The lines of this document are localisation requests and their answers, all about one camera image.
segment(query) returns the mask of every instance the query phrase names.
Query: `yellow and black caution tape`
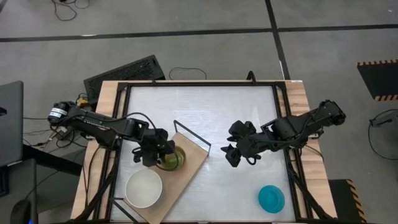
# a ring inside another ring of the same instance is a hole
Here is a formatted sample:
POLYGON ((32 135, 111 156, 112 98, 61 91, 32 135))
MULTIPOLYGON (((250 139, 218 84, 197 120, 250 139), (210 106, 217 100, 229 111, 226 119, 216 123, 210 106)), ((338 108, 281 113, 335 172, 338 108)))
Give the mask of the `yellow and black caution tape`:
POLYGON ((398 100, 398 95, 388 95, 388 96, 376 96, 374 98, 376 101, 389 101, 389 100, 398 100))
POLYGON ((379 60, 379 61, 373 61, 373 62, 358 62, 356 66, 363 66, 363 65, 381 65, 381 64, 387 64, 387 63, 398 63, 398 59, 395 60, 379 60))
POLYGON ((353 198, 354 198, 354 201, 355 201, 355 204, 356 204, 356 208, 358 209, 359 216, 361 217, 361 221, 363 223, 366 223, 367 221, 366 221, 366 218, 365 218, 365 214, 363 212, 363 207, 361 205, 361 202, 359 201, 358 193, 356 192, 356 189, 354 187, 354 183, 353 183, 352 180, 346 180, 346 181, 347 181, 347 184, 349 185, 349 187, 351 189, 351 192, 353 193, 353 198))

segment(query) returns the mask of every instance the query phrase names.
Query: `white bowl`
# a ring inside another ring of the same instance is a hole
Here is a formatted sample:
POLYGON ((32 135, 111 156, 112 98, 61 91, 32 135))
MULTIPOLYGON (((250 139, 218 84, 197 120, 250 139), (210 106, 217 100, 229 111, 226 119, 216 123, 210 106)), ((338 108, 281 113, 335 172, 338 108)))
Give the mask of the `white bowl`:
POLYGON ((134 173, 126 183, 127 201, 137 208, 155 204, 162 194, 163 184, 159 175, 150 169, 134 173))

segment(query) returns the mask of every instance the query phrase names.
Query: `wooden board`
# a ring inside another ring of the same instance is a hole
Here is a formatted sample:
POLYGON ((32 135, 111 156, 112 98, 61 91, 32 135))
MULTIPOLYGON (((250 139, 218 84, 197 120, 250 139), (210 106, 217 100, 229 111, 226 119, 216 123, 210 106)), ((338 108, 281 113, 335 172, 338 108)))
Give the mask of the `wooden board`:
POLYGON ((208 155, 208 152, 180 133, 176 133, 172 139, 176 146, 184 150, 186 163, 172 172, 161 170, 156 166, 149 168, 162 179, 163 191, 160 199, 149 208, 136 208, 124 199, 126 204, 150 224, 159 224, 164 219, 208 155))
MULTIPOLYGON (((286 90, 289 97, 290 110, 293 115, 298 116, 310 111, 310 106, 308 104, 303 82, 286 82, 286 90)), ((279 94, 279 103, 282 110, 282 115, 286 116, 282 93, 279 94)), ((317 140, 308 140, 308 145, 315 148, 319 152, 321 151, 317 140)), ((292 153, 290 153, 290 158, 295 159, 292 153)), ((331 196, 329 181, 322 158, 316 152, 304 147, 302 150, 301 160, 308 191, 310 191, 312 196, 324 209, 324 211, 327 212, 327 214, 331 215, 332 217, 337 217, 335 204, 333 202, 333 197, 331 196)), ((296 192, 301 217, 306 218, 307 214, 305 211, 303 195, 297 186, 296 192)))

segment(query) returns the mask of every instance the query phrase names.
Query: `black mat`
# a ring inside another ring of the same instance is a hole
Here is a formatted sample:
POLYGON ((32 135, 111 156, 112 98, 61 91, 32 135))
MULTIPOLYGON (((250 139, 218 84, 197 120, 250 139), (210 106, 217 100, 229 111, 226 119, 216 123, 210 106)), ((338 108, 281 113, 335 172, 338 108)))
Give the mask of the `black mat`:
POLYGON ((103 81, 110 80, 165 80, 155 55, 112 69, 84 80, 88 99, 93 102, 100 96, 103 81))
POLYGON ((346 222, 366 223, 358 193, 352 180, 329 180, 337 217, 346 222))
POLYGON ((357 68, 373 99, 398 100, 398 60, 358 62, 357 68))

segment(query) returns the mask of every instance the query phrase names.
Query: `wooden table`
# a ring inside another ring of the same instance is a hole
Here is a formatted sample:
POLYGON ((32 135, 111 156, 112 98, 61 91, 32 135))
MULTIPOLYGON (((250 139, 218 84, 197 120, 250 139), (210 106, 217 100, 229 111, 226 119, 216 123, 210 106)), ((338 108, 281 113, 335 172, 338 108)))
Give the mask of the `wooden table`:
MULTIPOLYGON (((131 81, 131 83, 149 83, 151 81, 131 81)), ((158 82, 178 82, 178 81, 158 81, 158 82)), ((231 80, 229 82, 242 82, 242 80, 231 80)), ((98 100, 98 105, 96 112, 105 114, 107 116, 112 116, 113 112, 113 107, 114 107, 114 101, 116 98, 116 90, 118 86, 118 81, 106 81, 103 82, 102 84, 102 89, 101 93, 99 95, 99 100, 98 100)), ((286 88, 287 88, 287 95, 289 97, 289 103, 290 103, 290 109, 292 111, 293 115, 300 115, 303 113, 306 113, 310 110, 310 107, 308 105, 308 100, 307 96, 305 94, 305 89, 302 81, 285 81, 286 83, 286 88)), ((122 110, 123 110, 123 101, 124 101, 124 94, 125 92, 122 92, 122 97, 121 97, 121 102, 119 104, 119 114, 118 117, 121 116, 122 110)), ((284 101, 282 99, 282 94, 279 94, 280 96, 280 107, 282 110, 282 115, 285 115, 285 107, 284 107, 284 101)), ((313 148, 317 149, 320 151, 318 141, 316 140, 309 140, 308 145, 312 146, 313 148)), ((85 156, 85 162, 84 162, 84 169, 86 171, 86 174, 88 173, 88 166, 90 164, 91 158, 93 157, 94 152, 96 151, 98 147, 98 143, 96 141, 91 141, 88 143, 87 150, 86 150, 86 156, 85 156)), ((101 168, 103 166, 103 160, 104 160, 104 155, 105 155, 105 150, 100 149, 92 162, 91 165, 91 175, 90 175, 90 188, 88 189, 88 198, 89 201, 93 198, 95 193, 97 192, 99 182, 100 182, 100 175, 101 175, 101 168)), ((315 197, 315 200, 322 206, 322 208, 331 216, 337 217, 336 215, 336 210, 335 210, 335 205, 333 203, 333 198, 331 196, 330 188, 329 188, 329 183, 328 183, 328 178, 326 176, 326 170, 323 165, 322 158, 316 153, 313 152, 312 150, 303 148, 302 151, 302 156, 301 156, 302 164, 303 164, 303 169, 304 169, 304 175, 307 181, 307 187, 311 194, 315 197)), ((109 170, 112 167, 113 160, 111 159, 109 162, 109 170)), ((73 204, 73 210, 72 210, 72 215, 71 218, 75 218, 80 215, 80 213, 84 210, 85 208, 85 199, 86 199, 86 193, 85 193, 85 186, 84 186, 84 180, 83 180, 83 172, 80 175, 80 180, 76 192, 76 197, 75 197, 75 202, 73 204)), ((305 213, 305 205, 303 201, 303 197, 301 194, 301 191, 296 187, 297 191, 297 196, 298 196, 298 202, 300 206, 300 213, 302 217, 306 217, 305 213)), ((104 193, 102 203, 101 203, 101 210, 99 213, 99 218, 105 218, 105 211, 106 211, 106 204, 108 202, 108 195, 109 195, 109 188, 108 190, 104 193)))

